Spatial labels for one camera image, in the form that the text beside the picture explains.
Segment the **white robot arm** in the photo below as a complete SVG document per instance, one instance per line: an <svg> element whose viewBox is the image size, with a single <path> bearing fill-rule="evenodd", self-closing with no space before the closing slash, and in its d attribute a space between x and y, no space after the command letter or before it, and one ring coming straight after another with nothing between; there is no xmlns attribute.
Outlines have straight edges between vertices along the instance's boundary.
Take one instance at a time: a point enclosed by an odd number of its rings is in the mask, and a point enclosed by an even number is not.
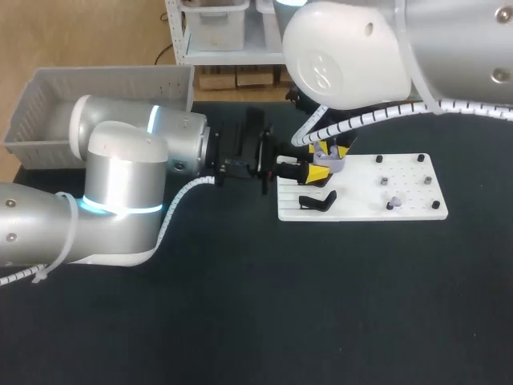
<svg viewBox="0 0 513 385"><path fill-rule="evenodd" d="M311 99L350 110L422 100L513 104L502 0L275 0L285 62Z"/></svg>

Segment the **gray plastic bin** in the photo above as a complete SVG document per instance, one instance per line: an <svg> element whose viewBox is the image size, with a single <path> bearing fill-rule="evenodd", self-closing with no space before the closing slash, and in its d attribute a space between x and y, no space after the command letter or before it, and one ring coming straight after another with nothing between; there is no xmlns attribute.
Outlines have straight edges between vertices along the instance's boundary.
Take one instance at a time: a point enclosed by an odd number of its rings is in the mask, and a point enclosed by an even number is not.
<svg viewBox="0 0 513 385"><path fill-rule="evenodd" d="M3 145L27 169L83 168L68 140L83 95L148 101L191 111L193 66L39 68L10 118Z"/></svg>

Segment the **black table surface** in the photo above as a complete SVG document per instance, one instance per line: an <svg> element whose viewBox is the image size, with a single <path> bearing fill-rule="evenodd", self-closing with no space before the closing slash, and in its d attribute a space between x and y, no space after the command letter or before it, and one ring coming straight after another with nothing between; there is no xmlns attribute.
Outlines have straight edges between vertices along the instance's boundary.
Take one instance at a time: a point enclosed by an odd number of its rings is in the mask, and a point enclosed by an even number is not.
<svg viewBox="0 0 513 385"><path fill-rule="evenodd" d="M307 118L252 105L283 140ZM230 128L248 106L194 110ZM201 186L147 263L65 265L0 288L0 383L511 384L512 126L402 118L360 130L352 152L429 153L449 217L287 223L275 187ZM83 177L17 182L79 196ZM168 201L185 181L168 182Z"/></svg>

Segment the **yellow object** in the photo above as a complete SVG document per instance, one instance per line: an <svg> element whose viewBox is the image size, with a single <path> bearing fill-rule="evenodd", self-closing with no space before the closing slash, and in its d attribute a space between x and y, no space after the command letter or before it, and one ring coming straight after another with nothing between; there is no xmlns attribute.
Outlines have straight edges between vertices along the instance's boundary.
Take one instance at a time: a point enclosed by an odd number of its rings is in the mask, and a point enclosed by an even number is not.
<svg viewBox="0 0 513 385"><path fill-rule="evenodd" d="M317 143L319 143L319 146L321 146L321 150L322 150L325 154L327 154L327 153L328 153L328 144L325 142L325 140L322 140L322 141L317 142ZM309 152L310 154L315 153L315 147L313 146L313 144L309 144L309 145L308 145L308 152Z"/></svg>
<svg viewBox="0 0 513 385"><path fill-rule="evenodd" d="M321 146L322 148L322 151L325 153L325 154L328 154L328 144L325 142L325 140L321 141L321 142L318 142L319 145Z"/></svg>
<svg viewBox="0 0 513 385"><path fill-rule="evenodd" d="M326 179L329 176L329 167L316 166L309 164L308 177L306 178L306 184L316 182L318 180Z"/></svg>
<svg viewBox="0 0 513 385"><path fill-rule="evenodd" d="M349 151L349 149L347 147L338 146L338 156L340 158L343 158L344 156L346 156L348 151Z"/></svg>

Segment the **white board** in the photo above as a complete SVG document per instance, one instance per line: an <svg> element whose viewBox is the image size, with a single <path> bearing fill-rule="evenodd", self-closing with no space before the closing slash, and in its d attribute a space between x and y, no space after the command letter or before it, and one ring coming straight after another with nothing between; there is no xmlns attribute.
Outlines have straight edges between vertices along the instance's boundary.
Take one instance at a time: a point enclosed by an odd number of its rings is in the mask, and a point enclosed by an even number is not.
<svg viewBox="0 0 513 385"><path fill-rule="evenodd" d="M419 154L383 154L382 163L376 155L348 155L342 172L334 174L324 188L299 185L295 180L277 178L278 217L282 221L436 221L449 214L442 190L434 173L429 155L423 162ZM279 156L278 163L297 160ZM430 176L431 184L425 179ZM382 178L388 184L382 185ZM322 213L302 209L299 196L323 201L330 192L337 191L337 200L331 209ZM392 210L386 204L398 197L401 207ZM433 202L440 207L433 209Z"/></svg>

